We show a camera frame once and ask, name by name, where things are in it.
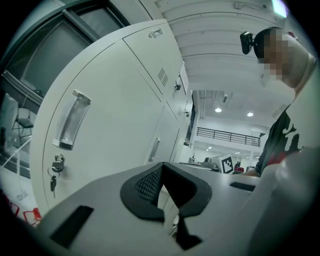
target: window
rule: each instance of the window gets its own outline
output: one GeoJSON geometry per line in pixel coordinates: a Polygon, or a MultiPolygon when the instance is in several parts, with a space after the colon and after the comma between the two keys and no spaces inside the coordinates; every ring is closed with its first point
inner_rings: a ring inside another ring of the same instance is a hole
{"type": "Polygon", "coordinates": [[[65,66],[90,43],[85,35],[60,17],[33,33],[7,69],[43,97],[65,66]]]}
{"type": "MultiPolygon", "coordinates": [[[[32,137],[35,120],[36,114],[24,108],[23,105],[19,105],[8,94],[4,95],[0,111],[0,166],[32,137]]],[[[20,174],[27,178],[30,177],[29,150],[30,143],[19,151],[20,174]]],[[[16,172],[16,162],[17,155],[5,165],[5,168],[16,172]]]]}
{"type": "Polygon", "coordinates": [[[81,19],[85,21],[100,37],[104,37],[122,27],[118,25],[111,15],[103,8],[89,11],[80,15],[81,19]]]}

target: person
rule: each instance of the person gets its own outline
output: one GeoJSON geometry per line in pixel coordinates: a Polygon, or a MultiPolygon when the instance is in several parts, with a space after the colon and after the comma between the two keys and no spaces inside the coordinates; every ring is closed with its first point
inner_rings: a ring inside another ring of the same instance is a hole
{"type": "Polygon", "coordinates": [[[291,31],[264,29],[254,38],[253,49],[264,69],[295,92],[293,102],[270,128],[255,169],[242,174],[260,177],[267,166],[279,164],[303,147],[320,146],[320,72],[316,58],[291,31]]]}

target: black mesh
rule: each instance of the black mesh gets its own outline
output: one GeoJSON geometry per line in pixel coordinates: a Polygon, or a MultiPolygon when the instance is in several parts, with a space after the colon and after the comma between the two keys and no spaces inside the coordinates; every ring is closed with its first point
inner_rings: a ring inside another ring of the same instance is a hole
{"type": "Polygon", "coordinates": [[[156,207],[158,206],[158,198],[163,186],[161,175],[162,167],[139,180],[135,185],[138,196],[156,207]]]}

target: metal railing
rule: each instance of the metal railing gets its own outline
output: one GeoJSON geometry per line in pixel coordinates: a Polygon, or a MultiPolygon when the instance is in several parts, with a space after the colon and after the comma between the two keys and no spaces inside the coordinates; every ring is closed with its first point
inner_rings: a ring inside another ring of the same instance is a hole
{"type": "Polygon", "coordinates": [[[241,143],[260,147],[260,138],[222,130],[211,130],[198,127],[196,135],[227,142],[241,143]]]}

